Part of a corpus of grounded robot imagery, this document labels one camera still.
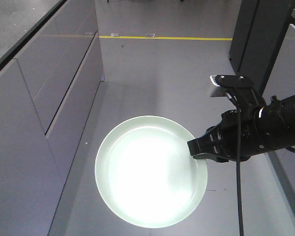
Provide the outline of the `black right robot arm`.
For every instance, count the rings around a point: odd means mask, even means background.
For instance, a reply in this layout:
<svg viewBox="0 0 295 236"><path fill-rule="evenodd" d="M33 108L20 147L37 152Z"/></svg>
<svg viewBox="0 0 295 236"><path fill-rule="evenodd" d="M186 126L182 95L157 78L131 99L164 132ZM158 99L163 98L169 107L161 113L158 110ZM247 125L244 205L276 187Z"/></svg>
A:
<svg viewBox="0 0 295 236"><path fill-rule="evenodd" d="M190 155L223 163L279 149L295 153L295 95L283 100L272 96L269 105L257 107L248 118L245 111L223 113L219 124L188 141Z"/></svg>

